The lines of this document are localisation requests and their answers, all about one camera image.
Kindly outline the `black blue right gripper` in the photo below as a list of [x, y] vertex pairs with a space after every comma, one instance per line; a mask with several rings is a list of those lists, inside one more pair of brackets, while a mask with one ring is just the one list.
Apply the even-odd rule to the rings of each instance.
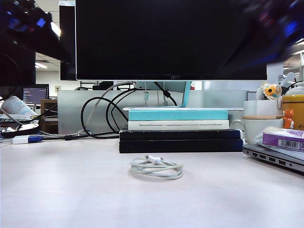
[[302, 0], [243, 0], [242, 12], [257, 35], [249, 46], [250, 64], [284, 61], [294, 43], [304, 37]]

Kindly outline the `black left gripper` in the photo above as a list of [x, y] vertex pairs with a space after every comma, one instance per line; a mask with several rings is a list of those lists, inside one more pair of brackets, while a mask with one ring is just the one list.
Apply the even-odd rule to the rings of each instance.
[[0, 33], [13, 36], [26, 48], [62, 62], [72, 62], [69, 52], [51, 27], [52, 14], [34, 0], [2, 0]]

